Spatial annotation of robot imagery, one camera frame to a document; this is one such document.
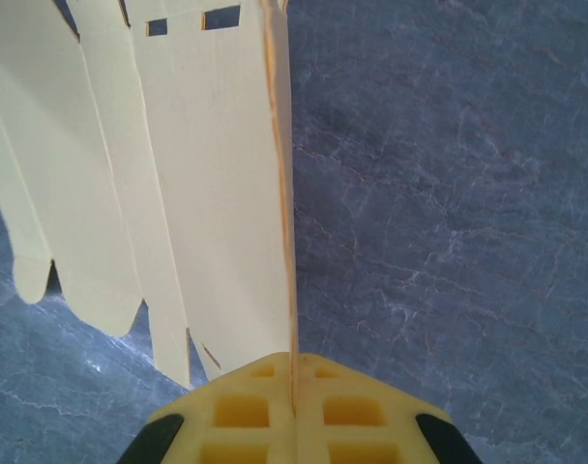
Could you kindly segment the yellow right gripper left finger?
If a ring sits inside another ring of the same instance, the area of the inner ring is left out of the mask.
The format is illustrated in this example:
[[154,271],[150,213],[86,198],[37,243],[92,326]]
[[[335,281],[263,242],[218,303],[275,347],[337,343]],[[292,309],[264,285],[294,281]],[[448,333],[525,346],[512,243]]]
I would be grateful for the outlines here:
[[289,355],[275,353],[153,413],[120,463],[293,463]]

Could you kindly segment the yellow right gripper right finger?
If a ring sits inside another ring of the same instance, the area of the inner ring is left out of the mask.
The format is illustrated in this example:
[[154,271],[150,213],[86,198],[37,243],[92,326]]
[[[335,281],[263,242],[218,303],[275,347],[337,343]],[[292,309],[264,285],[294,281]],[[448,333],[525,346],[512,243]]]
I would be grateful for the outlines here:
[[479,463],[450,417],[318,355],[298,361],[299,463]]

